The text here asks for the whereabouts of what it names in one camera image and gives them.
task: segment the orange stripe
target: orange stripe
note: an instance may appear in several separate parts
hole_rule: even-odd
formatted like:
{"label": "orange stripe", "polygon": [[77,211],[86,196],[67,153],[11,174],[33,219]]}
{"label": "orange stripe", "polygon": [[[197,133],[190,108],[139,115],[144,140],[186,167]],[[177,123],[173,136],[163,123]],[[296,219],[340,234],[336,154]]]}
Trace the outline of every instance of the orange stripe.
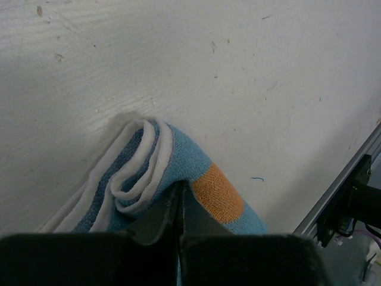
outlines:
{"label": "orange stripe", "polygon": [[243,199],[216,164],[192,184],[198,202],[219,222],[228,223],[243,213]]}

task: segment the white table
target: white table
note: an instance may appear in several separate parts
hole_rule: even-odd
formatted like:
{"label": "white table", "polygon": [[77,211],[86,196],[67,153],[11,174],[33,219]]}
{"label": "white table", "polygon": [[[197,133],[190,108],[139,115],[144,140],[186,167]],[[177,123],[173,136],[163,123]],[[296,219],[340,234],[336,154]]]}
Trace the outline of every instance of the white table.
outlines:
{"label": "white table", "polygon": [[187,133],[290,232],[381,118],[379,0],[0,9],[0,232],[41,227],[143,116]]}

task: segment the white tabletop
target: white tabletop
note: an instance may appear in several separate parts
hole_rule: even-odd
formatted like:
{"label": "white tabletop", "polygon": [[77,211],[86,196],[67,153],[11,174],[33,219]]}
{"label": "white tabletop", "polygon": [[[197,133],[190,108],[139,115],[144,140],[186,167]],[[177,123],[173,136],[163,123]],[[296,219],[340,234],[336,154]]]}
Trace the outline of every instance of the white tabletop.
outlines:
{"label": "white tabletop", "polygon": [[379,0],[2,0],[0,232],[41,227],[143,116],[293,231],[380,121],[380,15]]}

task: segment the black cable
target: black cable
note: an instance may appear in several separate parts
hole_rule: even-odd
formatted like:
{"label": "black cable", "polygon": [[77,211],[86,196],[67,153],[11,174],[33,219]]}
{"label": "black cable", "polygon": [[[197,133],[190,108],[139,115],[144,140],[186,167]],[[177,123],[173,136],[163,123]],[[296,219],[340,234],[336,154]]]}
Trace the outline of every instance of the black cable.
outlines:
{"label": "black cable", "polygon": [[367,261],[367,263],[365,264],[365,267],[364,267],[364,272],[363,272],[363,282],[365,282],[365,279],[366,279],[366,276],[367,276],[367,273],[368,273],[368,268],[369,268],[369,265],[370,265],[370,262],[372,261],[372,259],[377,255],[377,253],[375,253],[371,259],[369,259]]}
{"label": "black cable", "polygon": [[373,235],[375,235],[375,236],[377,236],[378,238],[381,239],[381,234],[380,234],[378,231],[376,231],[375,229],[371,228],[367,223],[365,224],[365,227],[367,228],[367,230],[368,230],[371,234],[373,234]]}
{"label": "black cable", "polygon": [[355,231],[357,220],[353,219],[352,220],[352,230],[350,232],[341,232],[340,230],[337,230],[336,232],[341,235],[342,237],[350,237]]}

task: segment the towel fold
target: towel fold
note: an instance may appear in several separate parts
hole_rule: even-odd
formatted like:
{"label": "towel fold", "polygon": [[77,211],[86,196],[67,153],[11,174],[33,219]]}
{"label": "towel fold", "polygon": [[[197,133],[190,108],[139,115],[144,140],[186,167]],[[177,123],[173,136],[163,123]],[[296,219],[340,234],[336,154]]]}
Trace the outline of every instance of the towel fold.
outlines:
{"label": "towel fold", "polygon": [[160,120],[129,123],[88,180],[40,231],[120,231],[176,181],[188,181],[198,202],[233,233],[266,232],[216,164],[188,136]]}

